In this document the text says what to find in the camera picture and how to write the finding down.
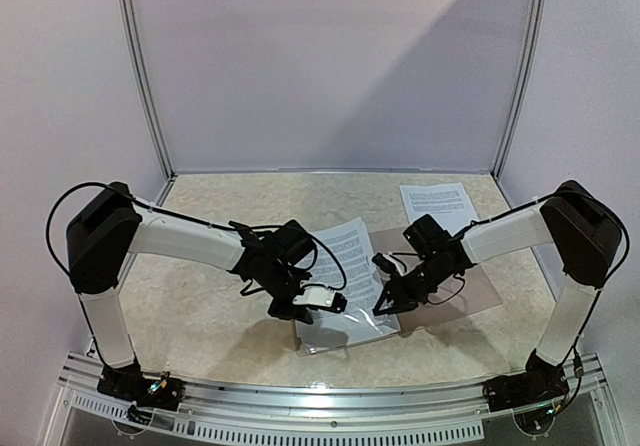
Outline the printed paper sheet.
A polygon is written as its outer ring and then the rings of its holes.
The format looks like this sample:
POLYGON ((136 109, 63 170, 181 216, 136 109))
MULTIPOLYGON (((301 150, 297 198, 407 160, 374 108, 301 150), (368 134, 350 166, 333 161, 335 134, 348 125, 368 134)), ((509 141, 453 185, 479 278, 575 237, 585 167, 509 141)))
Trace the printed paper sheet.
POLYGON ((372 263, 373 247, 362 218, 317 231, 314 236, 318 239, 319 257, 304 259, 303 264, 311 267, 315 283, 338 287, 347 305, 339 314, 314 311, 311 325, 295 324, 300 353, 314 355, 398 333, 396 316, 373 314, 383 284, 372 263))

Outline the translucent brown folder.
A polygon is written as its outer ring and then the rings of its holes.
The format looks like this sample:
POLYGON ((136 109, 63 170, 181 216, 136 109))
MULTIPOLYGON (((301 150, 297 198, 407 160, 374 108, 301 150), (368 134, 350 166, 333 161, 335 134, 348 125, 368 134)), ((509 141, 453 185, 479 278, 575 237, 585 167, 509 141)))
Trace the translucent brown folder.
POLYGON ((343 285, 343 312, 313 313, 295 326, 301 355, 348 348, 461 319, 501 304, 479 266, 454 250, 446 232, 414 227, 367 232, 360 222, 319 232, 335 256, 321 256, 314 278, 343 285))

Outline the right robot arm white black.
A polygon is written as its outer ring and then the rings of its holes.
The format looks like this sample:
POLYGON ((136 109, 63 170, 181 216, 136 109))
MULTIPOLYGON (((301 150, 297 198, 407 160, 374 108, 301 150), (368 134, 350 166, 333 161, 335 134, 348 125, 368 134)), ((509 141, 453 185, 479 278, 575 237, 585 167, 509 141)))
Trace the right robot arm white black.
POLYGON ((413 311, 426 304, 443 282, 488 260, 541 245, 554 247, 561 260, 563 289, 533 351, 542 363, 517 381, 517 393, 527 402, 539 401, 554 388, 551 367, 562 365, 570 355, 601 291, 624 264, 631 246, 618 215, 574 180, 455 233, 424 215, 403 236, 418 262, 404 271, 391 255, 374 255, 374 264, 387 276, 373 307, 376 316, 413 311))

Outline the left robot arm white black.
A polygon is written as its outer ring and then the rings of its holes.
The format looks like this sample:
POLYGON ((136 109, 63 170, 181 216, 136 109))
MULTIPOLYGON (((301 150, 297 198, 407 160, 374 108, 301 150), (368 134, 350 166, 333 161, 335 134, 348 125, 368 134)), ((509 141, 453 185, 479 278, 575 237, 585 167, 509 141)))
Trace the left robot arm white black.
POLYGON ((130 254, 152 254, 202 263, 259 285, 272 298, 270 316, 311 323, 308 306, 295 303, 309 273, 298 263, 313 250, 295 221, 272 232, 247 225, 189 220, 177 213, 139 206, 126 184, 113 182, 86 205, 66 231, 69 275, 79 295, 111 385, 128 400, 148 392, 148 378, 133 364, 119 295, 118 276, 130 254))

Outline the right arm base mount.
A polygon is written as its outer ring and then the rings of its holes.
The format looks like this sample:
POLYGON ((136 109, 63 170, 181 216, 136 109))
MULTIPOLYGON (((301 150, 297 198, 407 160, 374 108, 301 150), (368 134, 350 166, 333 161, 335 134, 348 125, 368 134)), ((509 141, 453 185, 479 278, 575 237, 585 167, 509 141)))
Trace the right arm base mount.
POLYGON ((535 353, 528 358, 522 373, 500 375, 485 381, 482 395, 491 412, 560 398, 561 402, 552 407, 552 413, 557 413, 570 403, 570 387, 563 365, 547 363, 535 353))

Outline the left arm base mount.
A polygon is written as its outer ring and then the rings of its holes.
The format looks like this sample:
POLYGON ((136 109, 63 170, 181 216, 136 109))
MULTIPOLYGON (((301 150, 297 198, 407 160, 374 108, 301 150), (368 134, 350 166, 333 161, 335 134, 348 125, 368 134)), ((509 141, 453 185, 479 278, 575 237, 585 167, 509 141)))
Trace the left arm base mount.
POLYGON ((105 366, 97 384, 97 392, 138 408, 176 411, 185 396, 185 383, 168 371, 157 375, 144 372, 138 363, 124 368, 105 366))

